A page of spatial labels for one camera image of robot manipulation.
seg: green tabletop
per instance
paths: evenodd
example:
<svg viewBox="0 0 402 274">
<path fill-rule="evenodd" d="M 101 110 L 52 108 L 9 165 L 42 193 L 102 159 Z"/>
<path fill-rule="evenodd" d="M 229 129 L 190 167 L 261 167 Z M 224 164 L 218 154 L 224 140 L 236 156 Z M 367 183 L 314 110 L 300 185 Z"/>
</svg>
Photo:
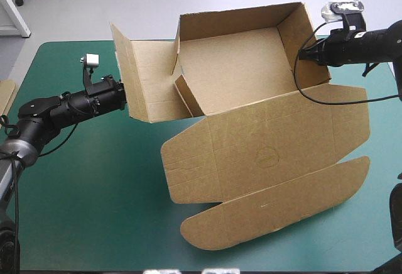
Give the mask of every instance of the green tabletop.
<svg viewBox="0 0 402 274">
<path fill-rule="evenodd" d="M 94 80 L 118 77 L 111 41 L 46 43 L 40 47 L 10 112 L 36 97 L 83 89 L 79 58 L 100 55 Z M 389 67 L 362 78 L 362 65 L 332 68 L 332 83 L 393 94 Z M 370 104 L 371 137 L 348 158 L 368 155 L 364 185 L 346 203 L 281 231 L 222 251 L 203 251 L 180 235 L 180 223 L 208 207 L 174 204 L 160 148 L 198 119 L 149 124 L 127 110 L 81 123 L 67 144 L 40 158 L 19 183 L 21 268 L 142 270 L 239 267 L 242 270 L 372 270 L 393 248 L 389 193 L 402 170 L 402 102 Z M 68 133 L 53 140 L 45 151 Z"/>
</svg>

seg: white floor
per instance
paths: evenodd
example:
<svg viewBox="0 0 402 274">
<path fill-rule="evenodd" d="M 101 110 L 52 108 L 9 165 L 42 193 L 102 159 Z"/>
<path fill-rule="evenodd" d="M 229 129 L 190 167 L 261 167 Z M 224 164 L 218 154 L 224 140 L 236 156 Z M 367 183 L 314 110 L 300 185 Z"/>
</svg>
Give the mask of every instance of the white floor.
<svg viewBox="0 0 402 274">
<path fill-rule="evenodd" d="M 0 37 L 0 79 L 21 83 L 38 47 L 48 41 L 110 40 L 109 22 L 131 39 L 173 38 L 180 13 L 244 8 L 290 1 L 307 3 L 315 26 L 329 0 L 24 0 L 18 8 L 30 38 Z M 367 27 L 387 28 L 402 19 L 401 0 L 362 0 Z"/>
</svg>

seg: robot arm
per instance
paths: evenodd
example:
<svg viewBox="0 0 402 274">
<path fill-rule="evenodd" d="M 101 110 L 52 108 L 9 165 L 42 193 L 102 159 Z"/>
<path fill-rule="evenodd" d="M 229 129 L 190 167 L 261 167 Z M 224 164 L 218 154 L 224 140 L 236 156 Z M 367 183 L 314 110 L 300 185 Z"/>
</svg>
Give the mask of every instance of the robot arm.
<svg viewBox="0 0 402 274">
<path fill-rule="evenodd" d="M 11 128 L 11 131 L 0 145 L 0 273 L 13 272 L 14 250 L 18 247 L 15 240 L 17 227 L 6 215 L 15 188 L 15 178 L 25 168 L 35 164 L 44 146 L 58 136 L 62 128 L 111 111 L 123 110 L 126 105 L 124 86 L 113 76 L 104 76 L 100 82 L 92 83 L 91 76 L 98 66 L 98 55 L 87 54 L 81 61 L 84 90 L 34 99 L 24 104 L 19 109 L 16 125 L 10 125 L 5 117 L 2 118 L 3 125 Z"/>
<path fill-rule="evenodd" d="M 393 62 L 398 94 L 402 100 L 402 20 L 388 29 L 366 31 L 363 10 L 360 1 L 332 1 L 325 5 L 322 9 L 325 21 L 342 21 L 344 27 L 332 30 L 327 38 L 304 48 L 300 52 L 300 60 L 333 67 L 365 63 L 363 76 L 381 62 Z"/>
</svg>

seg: box lid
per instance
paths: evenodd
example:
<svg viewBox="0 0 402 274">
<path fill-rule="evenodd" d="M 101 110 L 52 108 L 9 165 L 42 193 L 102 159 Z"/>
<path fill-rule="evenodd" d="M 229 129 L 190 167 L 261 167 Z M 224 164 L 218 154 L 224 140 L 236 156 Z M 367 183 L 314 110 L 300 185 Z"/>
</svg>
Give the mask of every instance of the box lid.
<svg viewBox="0 0 402 274">
<path fill-rule="evenodd" d="M 323 101 L 366 99 L 356 87 L 306 89 Z M 176 203 L 223 202 L 182 224 L 224 249 L 333 207 L 362 185 L 368 158 L 336 164 L 369 137 L 366 104 L 324 106 L 298 91 L 203 118 L 161 149 Z"/>
</svg>

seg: corrugated cardboard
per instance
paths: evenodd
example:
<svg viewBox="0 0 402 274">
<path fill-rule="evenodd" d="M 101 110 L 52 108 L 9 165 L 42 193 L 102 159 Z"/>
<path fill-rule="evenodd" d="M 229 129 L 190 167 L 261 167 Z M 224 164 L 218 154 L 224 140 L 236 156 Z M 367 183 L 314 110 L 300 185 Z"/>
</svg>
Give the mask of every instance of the corrugated cardboard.
<svg viewBox="0 0 402 274">
<path fill-rule="evenodd" d="M 0 115 L 7 114 L 18 88 L 12 80 L 0 80 Z"/>
<path fill-rule="evenodd" d="M 112 25 L 131 117 L 206 115 L 161 150 L 173 201 L 222 202 L 183 222 L 194 246 L 276 231 L 362 185 L 368 158 L 337 162 L 368 139 L 367 106 L 323 106 L 295 91 L 291 67 L 312 31 L 302 3 L 184 14 L 175 41 L 130 41 Z M 366 98 L 328 85 L 327 67 L 300 62 L 298 74 L 313 97 Z"/>
</svg>

